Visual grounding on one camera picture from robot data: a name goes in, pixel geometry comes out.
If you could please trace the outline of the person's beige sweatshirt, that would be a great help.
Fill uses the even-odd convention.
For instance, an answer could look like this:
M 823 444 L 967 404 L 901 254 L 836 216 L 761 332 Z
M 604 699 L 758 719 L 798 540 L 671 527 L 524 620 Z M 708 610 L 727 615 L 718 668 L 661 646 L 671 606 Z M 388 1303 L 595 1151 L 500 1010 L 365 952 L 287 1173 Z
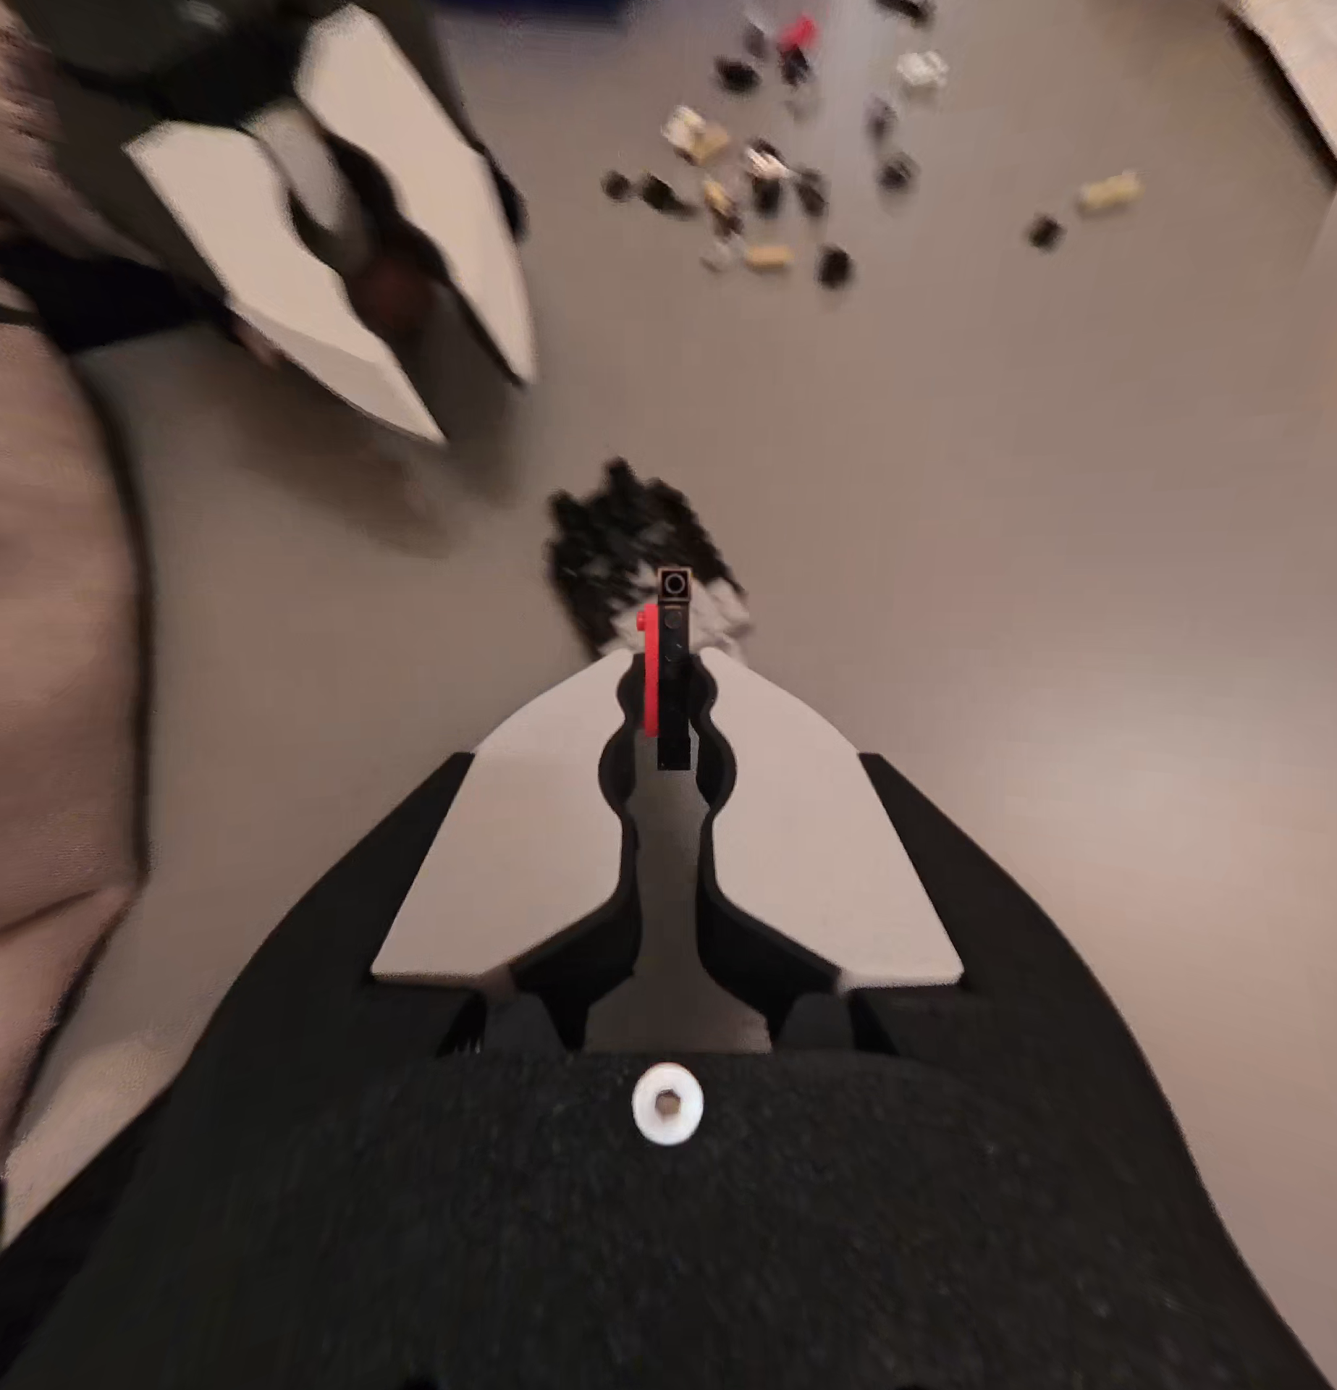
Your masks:
M 136 895 L 139 557 L 69 358 L 141 266 L 59 167 L 52 63 L 0 2 L 0 1178 L 47 1040 Z

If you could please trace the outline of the thin black brick plate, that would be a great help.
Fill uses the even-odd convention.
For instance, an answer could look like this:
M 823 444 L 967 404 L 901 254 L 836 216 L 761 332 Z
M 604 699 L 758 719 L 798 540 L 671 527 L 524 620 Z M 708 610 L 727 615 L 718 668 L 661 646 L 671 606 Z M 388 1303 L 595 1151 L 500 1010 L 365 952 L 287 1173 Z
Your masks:
M 693 571 L 659 568 L 658 766 L 661 771 L 693 769 Z

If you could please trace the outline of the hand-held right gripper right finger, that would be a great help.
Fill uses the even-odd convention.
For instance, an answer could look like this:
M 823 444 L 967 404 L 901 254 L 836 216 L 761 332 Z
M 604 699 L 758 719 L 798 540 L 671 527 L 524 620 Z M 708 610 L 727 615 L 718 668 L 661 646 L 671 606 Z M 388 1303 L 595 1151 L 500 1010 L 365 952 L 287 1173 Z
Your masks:
M 835 723 L 723 651 L 694 670 L 705 802 L 697 951 L 765 1048 L 853 1048 L 853 996 L 963 986 L 959 949 L 869 766 Z

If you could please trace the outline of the black toy car chassis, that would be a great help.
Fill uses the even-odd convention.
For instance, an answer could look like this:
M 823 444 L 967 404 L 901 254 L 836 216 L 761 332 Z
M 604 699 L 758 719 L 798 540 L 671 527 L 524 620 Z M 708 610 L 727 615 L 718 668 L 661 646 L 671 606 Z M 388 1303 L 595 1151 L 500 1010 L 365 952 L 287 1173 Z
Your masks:
M 746 657 L 747 590 L 681 490 L 613 457 L 593 491 L 560 491 L 550 510 L 548 575 L 592 660 L 644 651 L 639 615 L 658 599 L 659 571 L 670 567 L 692 579 L 692 648 Z

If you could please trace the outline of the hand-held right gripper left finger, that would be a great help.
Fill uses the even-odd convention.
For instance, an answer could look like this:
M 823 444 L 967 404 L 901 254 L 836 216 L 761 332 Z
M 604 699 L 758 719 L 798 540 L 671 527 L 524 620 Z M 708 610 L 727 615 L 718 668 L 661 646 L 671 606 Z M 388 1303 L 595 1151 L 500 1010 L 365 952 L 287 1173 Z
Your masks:
M 469 756 L 371 964 L 375 982 L 538 998 L 566 1048 L 640 957 L 630 812 L 640 666 L 613 651 L 507 718 Z

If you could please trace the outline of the grey desk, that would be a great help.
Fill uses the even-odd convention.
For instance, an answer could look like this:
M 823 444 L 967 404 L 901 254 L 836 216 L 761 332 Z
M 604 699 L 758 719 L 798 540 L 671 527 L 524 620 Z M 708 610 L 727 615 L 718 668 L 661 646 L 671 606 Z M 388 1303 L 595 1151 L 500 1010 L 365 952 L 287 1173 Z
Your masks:
M 29 1106 L 50 1196 L 168 1081 L 265 931 L 579 663 L 547 497 L 683 488 L 751 664 L 910 776 L 1102 979 L 1337 1387 L 1335 203 L 1216 2 L 1119 2 L 1146 201 L 990 301 L 712 280 L 601 183 L 623 17 L 436 8 L 524 190 L 542 380 L 472 373 L 415 480 L 210 331 L 82 358 L 156 570 L 153 868 Z

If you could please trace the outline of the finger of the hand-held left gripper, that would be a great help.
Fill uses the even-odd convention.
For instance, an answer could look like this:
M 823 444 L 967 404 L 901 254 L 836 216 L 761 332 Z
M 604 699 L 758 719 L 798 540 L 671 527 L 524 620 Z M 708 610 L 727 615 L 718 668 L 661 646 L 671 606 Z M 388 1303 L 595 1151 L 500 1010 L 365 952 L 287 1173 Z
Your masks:
M 355 315 L 340 275 L 304 245 L 283 178 L 260 142 L 238 129 L 163 121 L 125 151 L 238 319 L 351 408 L 406 437 L 445 442 L 393 350 Z
M 455 294 L 513 380 L 538 377 L 524 261 L 494 168 L 371 10 L 345 5 L 309 28 L 302 106 L 382 173 L 400 221 L 441 257 Z

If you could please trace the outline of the scattered small toy bricks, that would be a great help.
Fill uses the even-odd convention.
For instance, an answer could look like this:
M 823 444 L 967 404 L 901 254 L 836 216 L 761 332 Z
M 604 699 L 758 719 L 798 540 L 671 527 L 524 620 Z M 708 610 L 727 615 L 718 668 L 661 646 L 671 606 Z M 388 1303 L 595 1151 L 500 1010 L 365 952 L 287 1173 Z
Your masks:
M 1132 81 L 1083 46 L 1119 2 L 630 2 L 645 92 L 609 201 L 712 280 L 826 301 L 990 301 L 1146 201 Z

